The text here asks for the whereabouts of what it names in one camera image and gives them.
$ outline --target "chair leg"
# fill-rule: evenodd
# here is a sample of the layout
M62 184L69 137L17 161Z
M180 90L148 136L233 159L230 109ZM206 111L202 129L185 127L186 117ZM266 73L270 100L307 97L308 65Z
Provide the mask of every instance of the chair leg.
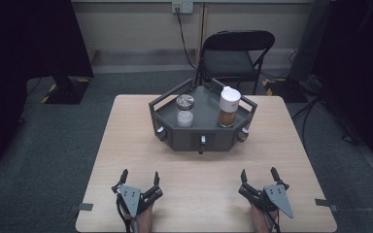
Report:
M202 77L202 58L200 59L199 64L198 64L198 68L196 69L195 81L193 82L193 84L196 85L198 80L199 80L199 85L202 85L202 80L203 80L203 77Z
M258 79L255 79L254 88L253 88L253 95L255 95L257 87L258 87Z

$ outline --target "chair backrest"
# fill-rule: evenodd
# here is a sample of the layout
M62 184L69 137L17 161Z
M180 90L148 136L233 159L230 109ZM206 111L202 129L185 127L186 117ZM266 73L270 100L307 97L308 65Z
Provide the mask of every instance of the chair backrest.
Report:
M268 31L222 31L205 40L205 50L265 50L272 48L275 37Z

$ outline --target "power cord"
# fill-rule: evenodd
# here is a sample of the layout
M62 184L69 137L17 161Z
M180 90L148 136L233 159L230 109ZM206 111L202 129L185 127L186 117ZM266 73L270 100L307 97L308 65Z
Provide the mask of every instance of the power cord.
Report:
M185 53L185 55L186 55L186 60L187 60L187 62L189 63L189 65L190 65L194 70L196 70L195 66L192 65L192 62L190 62L189 55L187 54L186 41L185 41L185 39L184 39L183 25L181 24L181 14L180 14L180 9L179 9L179 8L175 8L175 12L176 12L176 14L177 14L178 23L180 24L180 28L181 28L181 38L182 38L182 40L183 40L184 53Z
M267 73L261 71L261 75L263 77L267 78L267 79L270 79L270 80L277 80L277 79L283 78L283 75L287 74L287 73L288 73L288 71L285 71L278 76L273 76L273 75L270 75L270 74L267 74Z
M298 52L298 49L294 49L294 50L293 50L293 53L288 57L288 61L289 61L290 63L293 62L292 57L293 57L297 52Z
M41 79L42 78L39 78L38 83L36 83L35 86L32 87L32 89L29 91L29 93L26 94L27 96L30 95L36 89L36 87L38 87L39 83L41 82Z
M306 128L305 125L307 123L308 115L311 113L311 110L313 109L314 105L318 102L318 100L319 100L319 97L315 98L313 101L309 102L304 108L299 110L295 115L291 117L292 121L295 122L298 118L305 115L304 121L302 123L302 128L301 128L301 142L307 154L308 152L307 152L307 148L305 145L305 128Z

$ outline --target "black chair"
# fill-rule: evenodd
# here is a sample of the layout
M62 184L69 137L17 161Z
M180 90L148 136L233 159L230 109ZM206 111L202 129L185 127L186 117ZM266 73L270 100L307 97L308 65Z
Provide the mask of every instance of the black chair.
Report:
M265 54L275 43L267 31L222 31L210 36L200 52L195 83L211 79L228 82L254 82L256 92ZM255 62L249 51L261 52Z

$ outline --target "jar lid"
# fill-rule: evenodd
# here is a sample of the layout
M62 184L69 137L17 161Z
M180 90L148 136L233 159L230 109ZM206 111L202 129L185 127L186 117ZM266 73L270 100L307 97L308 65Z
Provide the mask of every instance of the jar lid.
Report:
M187 94L182 94L177 98L177 108L180 110L190 110L193 107L193 97Z
M222 92L220 93L223 99L226 101L238 101L241 99L241 93L229 86L224 86Z

